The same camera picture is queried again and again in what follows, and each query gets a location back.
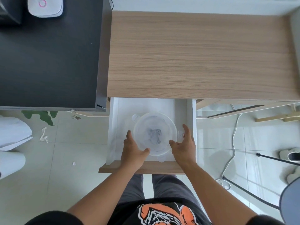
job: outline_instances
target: shoe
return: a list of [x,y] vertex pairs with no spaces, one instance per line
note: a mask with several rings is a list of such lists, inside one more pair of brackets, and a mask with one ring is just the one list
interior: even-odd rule
[[279,157],[282,160],[300,163],[300,148],[294,147],[290,150],[282,150],[279,152]]
[[300,166],[298,166],[293,174],[287,176],[287,183],[290,184],[292,181],[300,177]]

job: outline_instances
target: black desk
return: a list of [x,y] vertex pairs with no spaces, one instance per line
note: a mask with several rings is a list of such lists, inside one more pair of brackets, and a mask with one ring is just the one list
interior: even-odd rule
[[105,111],[111,17],[109,0],[64,0],[60,17],[0,27],[0,109]]

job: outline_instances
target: person's right arm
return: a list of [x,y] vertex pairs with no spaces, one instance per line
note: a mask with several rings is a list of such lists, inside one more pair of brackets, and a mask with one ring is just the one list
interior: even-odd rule
[[182,143],[170,140],[177,163],[192,183],[213,225],[245,225],[256,216],[249,207],[235,198],[196,163],[196,146],[186,125]]

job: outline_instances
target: pink circle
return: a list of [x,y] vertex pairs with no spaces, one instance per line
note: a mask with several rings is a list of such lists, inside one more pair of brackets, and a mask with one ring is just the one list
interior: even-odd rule
[[41,8],[45,8],[47,5],[47,2],[45,0],[39,0],[38,4]]

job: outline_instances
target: shirt sleeve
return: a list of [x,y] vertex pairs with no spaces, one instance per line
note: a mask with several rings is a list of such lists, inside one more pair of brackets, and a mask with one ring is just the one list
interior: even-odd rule
[[246,225],[285,225],[273,217],[267,215],[257,215],[248,221]]
[[52,211],[45,212],[33,218],[25,225],[83,225],[75,216],[67,212]]

